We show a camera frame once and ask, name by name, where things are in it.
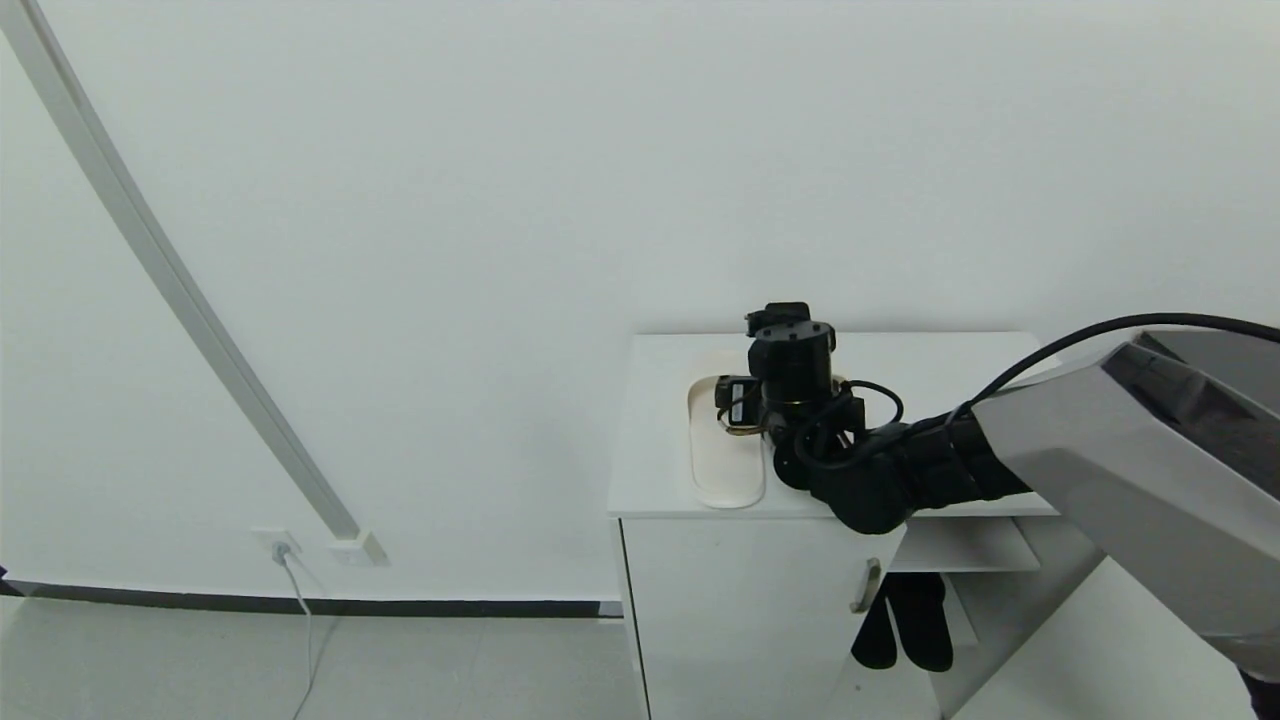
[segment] cabinet door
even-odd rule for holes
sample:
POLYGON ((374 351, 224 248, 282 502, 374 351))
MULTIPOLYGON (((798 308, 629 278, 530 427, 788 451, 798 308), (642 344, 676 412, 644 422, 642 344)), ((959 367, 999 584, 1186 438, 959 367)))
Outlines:
POLYGON ((622 528, 652 720, 817 714, 905 532, 859 536, 833 519, 622 528))

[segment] wall outlet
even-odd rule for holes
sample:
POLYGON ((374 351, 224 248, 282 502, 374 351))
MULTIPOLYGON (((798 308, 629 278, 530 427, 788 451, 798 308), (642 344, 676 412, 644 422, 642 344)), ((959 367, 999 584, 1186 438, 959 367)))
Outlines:
POLYGON ((378 544, 378 538, 369 530, 362 530, 353 539, 333 541, 329 552, 343 565, 353 568, 379 568, 390 565, 383 546, 378 544))
POLYGON ((283 530, 280 528, 253 528, 250 532, 253 533, 253 538, 257 541, 257 544, 262 546, 268 555, 274 552, 275 543, 278 542, 283 542, 289 546, 291 553, 302 555, 302 546, 293 539, 289 530, 283 530))

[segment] black cable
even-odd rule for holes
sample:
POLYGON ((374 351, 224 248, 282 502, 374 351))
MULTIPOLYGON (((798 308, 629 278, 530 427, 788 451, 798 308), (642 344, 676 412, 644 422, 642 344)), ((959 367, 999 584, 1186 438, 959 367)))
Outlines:
MULTIPOLYGON (((893 402, 893 419, 890 420, 890 423, 900 421, 902 419, 902 415, 906 413, 906 404, 902 402, 902 398, 896 392, 891 391, 890 388, 879 383, 873 383, 870 380, 845 380, 840 383, 840 392, 836 393, 836 396, 831 400, 831 402, 826 407, 819 410, 813 418, 809 418, 805 421, 805 424, 800 425, 800 428, 796 429, 795 432, 794 442, 795 442, 796 459, 800 460, 800 462, 804 464, 805 466, 818 470, 841 470, 851 465, 855 465, 858 464, 858 461, 861 460, 861 452, 856 451, 841 460, 818 460, 817 457, 813 456, 813 454, 804 443, 804 438, 814 429, 814 427, 819 421, 822 421, 823 418, 844 407, 847 402, 850 402, 854 398, 854 393, 850 391, 855 387, 878 392, 893 402)), ((819 447, 822 445, 826 445, 826 436, 818 439, 819 439, 818 443, 819 447)))
POLYGON ((1140 315, 1125 315, 1123 318, 1094 323, 1087 328, 1078 329, 1074 333, 1064 336, 1036 352, 1032 352, 1001 373, 996 377, 996 379, 991 380, 987 387, 982 388, 978 395, 973 396, 973 398, 964 405, 973 406, 982 402, 998 392, 1006 384, 1011 383, 1018 375, 1030 370, 1036 365, 1039 365, 1043 360, 1048 360, 1053 355, 1057 355, 1073 345, 1079 345, 1080 342, 1100 334, 1143 325, 1187 325, 1192 328, 1210 328, 1280 343, 1280 329, 1258 323, 1251 323, 1248 320, 1238 320, 1235 318, 1202 315, 1199 313, 1144 313, 1140 315))
POLYGON ((902 419, 902 415, 906 414, 906 404, 902 402, 902 398, 899 397, 896 392, 888 389, 887 387, 879 383, 873 383, 870 380, 845 380, 844 383, 841 383, 841 387, 849 387, 849 388, 860 387, 878 392, 884 397, 890 398, 893 402, 893 419, 890 420, 890 423, 900 421, 902 419))

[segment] wall trim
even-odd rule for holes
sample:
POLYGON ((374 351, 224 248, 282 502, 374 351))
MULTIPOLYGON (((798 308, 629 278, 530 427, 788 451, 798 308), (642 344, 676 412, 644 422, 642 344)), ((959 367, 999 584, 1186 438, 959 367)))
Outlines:
MULTIPOLYGON (((74 600, 134 607, 170 610, 212 610, 218 612, 261 612, 300 615, 302 609, 292 597, 255 597, 243 594, 173 593, 128 591, 82 585, 55 585, 24 580, 0 580, 0 594, 74 600)), ((334 600, 307 598, 316 615, 355 618, 621 618, 622 603, 586 600, 334 600)))

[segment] white cabinet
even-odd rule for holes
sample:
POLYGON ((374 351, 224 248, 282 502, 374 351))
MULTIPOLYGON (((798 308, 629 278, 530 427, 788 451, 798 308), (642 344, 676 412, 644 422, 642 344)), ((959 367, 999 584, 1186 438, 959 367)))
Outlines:
MULTIPOLYGON (((849 530, 776 477, 750 507, 707 507, 691 477, 689 388, 745 370, 749 345, 741 336, 650 336, 632 346, 609 515, 650 720, 954 714, 1101 555, 1034 495, 922 512, 883 537, 849 530), (929 675, 905 660, 867 671, 850 659, 873 568, 955 573, 947 619, 963 625, 954 638, 968 639, 951 673, 929 675), (1009 606, 1024 596, 1036 602, 1009 606)), ((1020 333, 878 333, 841 336, 840 347, 835 370, 893 388, 910 420, 948 411, 1038 343, 1020 333)), ((870 424, 890 411, 868 397, 870 424)))
POLYGON ((623 520, 654 719, 814 716, 904 529, 836 520, 623 520))

